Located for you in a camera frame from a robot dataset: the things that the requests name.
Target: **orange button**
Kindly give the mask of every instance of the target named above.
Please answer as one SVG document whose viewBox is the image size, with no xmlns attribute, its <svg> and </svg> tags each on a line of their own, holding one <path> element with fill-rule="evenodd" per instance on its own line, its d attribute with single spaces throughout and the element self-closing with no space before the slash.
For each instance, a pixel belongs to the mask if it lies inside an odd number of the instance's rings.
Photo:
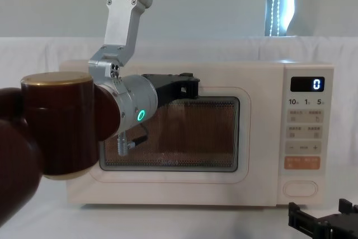
<svg viewBox="0 0 358 239">
<path fill-rule="evenodd" d="M 320 157 L 288 156 L 285 158 L 285 169 L 288 170 L 318 170 L 320 166 Z"/>
</svg>

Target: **brown cylindrical object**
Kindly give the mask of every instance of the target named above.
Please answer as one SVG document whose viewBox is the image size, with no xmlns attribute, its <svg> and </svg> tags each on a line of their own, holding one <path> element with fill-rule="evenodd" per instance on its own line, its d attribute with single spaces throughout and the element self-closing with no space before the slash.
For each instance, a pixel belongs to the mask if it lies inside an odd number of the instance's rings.
<svg viewBox="0 0 358 239">
<path fill-rule="evenodd" d="M 42 73 L 21 81 L 24 114 L 44 156 L 44 175 L 56 178 L 98 161 L 92 77 L 81 72 Z"/>
<path fill-rule="evenodd" d="M 121 115 L 112 94 L 95 85 L 95 118 L 96 134 L 99 141 L 114 135 L 121 122 Z"/>
<path fill-rule="evenodd" d="M 22 94 L 19 88 L 0 90 L 0 119 L 13 120 L 22 116 Z"/>
<path fill-rule="evenodd" d="M 32 198 L 41 177 L 41 153 L 26 123 L 0 120 L 0 227 Z"/>
</svg>

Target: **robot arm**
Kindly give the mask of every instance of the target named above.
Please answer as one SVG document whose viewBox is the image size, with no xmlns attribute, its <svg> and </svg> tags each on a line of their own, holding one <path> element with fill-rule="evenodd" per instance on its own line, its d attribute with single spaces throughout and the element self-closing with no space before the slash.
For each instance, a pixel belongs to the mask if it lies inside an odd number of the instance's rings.
<svg viewBox="0 0 358 239">
<path fill-rule="evenodd" d="M 152 1 L 107 1 L 105 44 L 86 61 L 86 72 L 34 74 L 22 79 L 21 89 L 0 90 L 0 226 L 33 196 L 42 175 L 83 175 L 99 159 L 98 143 L 114 135 L 126 155 L 146 139 L 128 143 L 126 130 L 159 106 L 197 97 L 199 80 L 190 73 L 120 77 Z"/>
</svg>

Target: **door release button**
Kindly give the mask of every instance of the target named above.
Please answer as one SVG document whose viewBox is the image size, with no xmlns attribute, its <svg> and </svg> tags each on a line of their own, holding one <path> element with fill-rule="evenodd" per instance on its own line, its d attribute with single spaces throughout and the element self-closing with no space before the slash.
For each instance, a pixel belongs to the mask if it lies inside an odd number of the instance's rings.
<svg viewBox="0 0 358 239">
<path fill-rule="evenodd" d="M 288 197 L 311 197 L 318 191 L 312 181 L 289 181 L 284 185 L 284 194 Z"/>
</svg>

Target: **gold cap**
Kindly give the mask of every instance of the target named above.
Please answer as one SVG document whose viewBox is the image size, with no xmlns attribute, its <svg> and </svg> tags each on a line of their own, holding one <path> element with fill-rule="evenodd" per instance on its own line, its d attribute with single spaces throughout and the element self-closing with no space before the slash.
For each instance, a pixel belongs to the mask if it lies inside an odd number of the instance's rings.
<svg viewBox="0 0 358 239">
<path fill-rule="evenodd" d="M 49 72 L 24 77 L 21 84 L 33 86 L 73 85 L 91 81 L 92 77 L 84 72 Z"/>
</svg>

